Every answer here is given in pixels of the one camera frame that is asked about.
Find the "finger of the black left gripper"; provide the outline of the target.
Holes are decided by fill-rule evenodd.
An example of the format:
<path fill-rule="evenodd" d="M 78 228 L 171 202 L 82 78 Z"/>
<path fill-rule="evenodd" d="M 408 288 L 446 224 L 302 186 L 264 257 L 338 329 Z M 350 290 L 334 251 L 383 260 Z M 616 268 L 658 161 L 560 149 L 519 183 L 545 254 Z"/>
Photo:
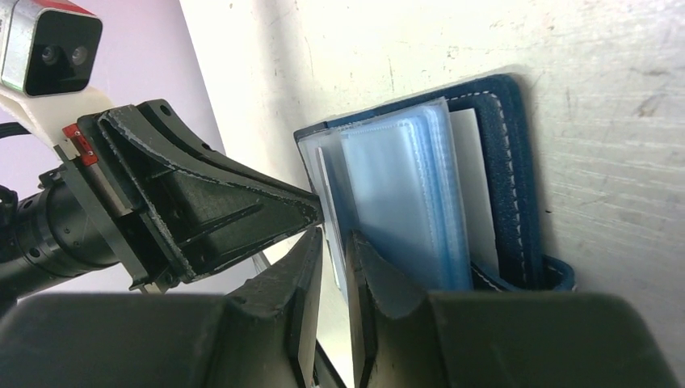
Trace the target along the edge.
<path fill-rule="evenodd" d="M 114 224 L 152 276 L 195 282 L 322 221 L 316 195 L 213 150 L 163 99 L 77 127 L 124 207 Z"/>

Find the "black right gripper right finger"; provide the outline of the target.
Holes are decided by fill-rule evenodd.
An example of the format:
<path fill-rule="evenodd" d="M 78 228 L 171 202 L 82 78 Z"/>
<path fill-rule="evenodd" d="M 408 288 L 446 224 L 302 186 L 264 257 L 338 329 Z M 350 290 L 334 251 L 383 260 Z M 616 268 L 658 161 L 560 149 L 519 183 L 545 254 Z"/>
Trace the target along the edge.
<path fill-rule="evenodd" d="M 358 387 L 676 387 L 624 300 L 573 292 L 426 291 L 358 231 L 347 240 Z"/>

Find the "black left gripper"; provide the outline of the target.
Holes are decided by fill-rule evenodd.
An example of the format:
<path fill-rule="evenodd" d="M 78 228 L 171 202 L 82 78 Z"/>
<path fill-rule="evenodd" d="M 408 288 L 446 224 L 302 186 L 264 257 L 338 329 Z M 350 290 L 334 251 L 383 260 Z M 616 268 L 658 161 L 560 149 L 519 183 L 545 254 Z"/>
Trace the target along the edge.
<path fill-rule="evenodd" d="M 125 171 L 66 161 L 18 200 L 1 189 L 1 298 L 16 300 L 122 264 L 131 288 L 161 291 L 161 250 L 147 205 Z"/>

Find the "navy blue card holder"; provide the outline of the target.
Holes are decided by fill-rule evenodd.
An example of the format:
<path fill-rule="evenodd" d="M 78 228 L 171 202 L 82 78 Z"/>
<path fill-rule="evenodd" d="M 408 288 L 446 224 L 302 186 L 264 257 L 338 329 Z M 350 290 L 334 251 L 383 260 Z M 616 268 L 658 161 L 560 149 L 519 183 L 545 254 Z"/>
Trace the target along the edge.
<path fill-rule="evenodd" d="M 354 230 L 426 289 L 575 289 L 574 270 L 542 251 L 527 113 L 509 74 L 323 121 L 294 140 L 340 291 Z"/>

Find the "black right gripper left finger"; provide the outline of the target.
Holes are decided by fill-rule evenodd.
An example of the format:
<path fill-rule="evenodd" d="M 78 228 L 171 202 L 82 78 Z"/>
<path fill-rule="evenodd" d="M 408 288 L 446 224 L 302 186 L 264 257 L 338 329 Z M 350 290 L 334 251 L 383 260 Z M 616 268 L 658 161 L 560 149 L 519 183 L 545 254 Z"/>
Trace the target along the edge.
<path fill-rule="evenodd" d="M 322 233 L 222 295 L 48 293 L 1 321 L 4 387 L 308 387 Z"/>

